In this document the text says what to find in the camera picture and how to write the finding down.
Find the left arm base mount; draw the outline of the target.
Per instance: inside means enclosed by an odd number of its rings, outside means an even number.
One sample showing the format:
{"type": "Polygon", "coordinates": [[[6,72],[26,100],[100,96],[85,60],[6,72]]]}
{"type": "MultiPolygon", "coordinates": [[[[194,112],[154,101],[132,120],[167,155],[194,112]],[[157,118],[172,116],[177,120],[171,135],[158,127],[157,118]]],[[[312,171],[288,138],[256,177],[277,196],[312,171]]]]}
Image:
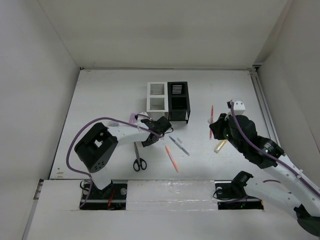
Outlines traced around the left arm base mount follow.
{"type": "Polygon", "coordinates": [[[128,184],[113,182],[106,190],[99,190],[93,184],[89,192],[90,182],[80,182],[82,190],[79,203],[80,210],[87,211],[124,211],[127,204],[128,184]]]}

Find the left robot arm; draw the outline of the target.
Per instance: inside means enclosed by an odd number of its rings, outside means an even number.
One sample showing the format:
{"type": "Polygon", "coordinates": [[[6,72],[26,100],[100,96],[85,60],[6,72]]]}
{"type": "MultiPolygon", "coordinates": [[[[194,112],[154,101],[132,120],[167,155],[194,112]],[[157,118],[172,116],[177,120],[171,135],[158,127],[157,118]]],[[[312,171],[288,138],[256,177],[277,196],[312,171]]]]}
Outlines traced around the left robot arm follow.
{"type": "Polygon", "coordinates": [[[98,118],[88,125],[88,132],[76,143],[74,151],[87,168],[94,185],[94,192],[100,198],[107,198],[112,191],[112,180],[107,175],[107,163],[117,147],[141,143],[148,147],[163,138],[172,128],[169,120],[162,116],[151,120],[141,116],[136,117],[136,123],[118,121],[119,126],[105,126],[101,120],[113,118],[98,118]]]}

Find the red pen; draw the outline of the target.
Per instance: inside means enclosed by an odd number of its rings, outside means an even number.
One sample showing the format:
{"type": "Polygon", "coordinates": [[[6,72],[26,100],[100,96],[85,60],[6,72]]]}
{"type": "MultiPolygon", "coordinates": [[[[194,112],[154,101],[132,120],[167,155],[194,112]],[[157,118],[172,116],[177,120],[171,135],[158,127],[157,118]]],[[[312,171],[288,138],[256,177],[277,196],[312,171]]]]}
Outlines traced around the red pen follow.
{"type": "MultiPolygon", "coordinates": [[[[209,119],[209,124],[211,125],[214,122],[214,106],[211,106],[211,111],[210,111],[210,119],[209,119]]],[[[209,129],[209,139],[212,140],[213,132],[211,129],[209,129]]]]}

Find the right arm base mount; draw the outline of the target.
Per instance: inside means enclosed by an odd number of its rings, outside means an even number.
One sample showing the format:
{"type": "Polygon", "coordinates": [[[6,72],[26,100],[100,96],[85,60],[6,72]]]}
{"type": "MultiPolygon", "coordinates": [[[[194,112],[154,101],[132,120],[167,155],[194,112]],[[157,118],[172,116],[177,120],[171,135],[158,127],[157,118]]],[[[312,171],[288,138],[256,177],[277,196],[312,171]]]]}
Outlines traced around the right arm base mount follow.
{"type": "Polygon", "coordinates": [[[250,173],[241,171],[232,180],[215,180],[212,197],[217,200],[218,210],[264,210],[263,202],[244,190],[251,178],[250,173]]]}

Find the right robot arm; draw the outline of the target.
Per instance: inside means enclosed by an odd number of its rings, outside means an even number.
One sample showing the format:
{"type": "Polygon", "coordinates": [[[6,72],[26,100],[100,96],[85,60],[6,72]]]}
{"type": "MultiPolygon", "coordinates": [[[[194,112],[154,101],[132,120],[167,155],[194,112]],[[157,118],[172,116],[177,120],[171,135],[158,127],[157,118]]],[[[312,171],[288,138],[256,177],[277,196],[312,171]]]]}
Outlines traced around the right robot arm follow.
{"type": "Polygon", "coordinates": [[[209,128],[216,140],[230,142],[246,160],[286,188],[280,190],[240,171],[215,191],[215,197],[224,201],[258,198],[288,213],[309,234],[320,235],[320,187],[291,162],[280,146],[258,135],[254,122],[244,115],[222,113],[209,128]]]}

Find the blue pen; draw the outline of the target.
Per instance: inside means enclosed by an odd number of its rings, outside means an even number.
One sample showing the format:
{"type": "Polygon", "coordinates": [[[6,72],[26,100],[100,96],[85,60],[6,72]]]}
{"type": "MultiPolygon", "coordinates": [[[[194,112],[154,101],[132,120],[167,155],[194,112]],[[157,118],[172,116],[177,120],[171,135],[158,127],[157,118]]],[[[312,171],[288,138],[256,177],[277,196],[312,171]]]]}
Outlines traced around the blue pen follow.
{"type": "Polygon", "coordinates": [[[187,156],[190,156],[190,153],[173,137],[169,136],[169,139],[181,150],[183,151],[187,156]]]}

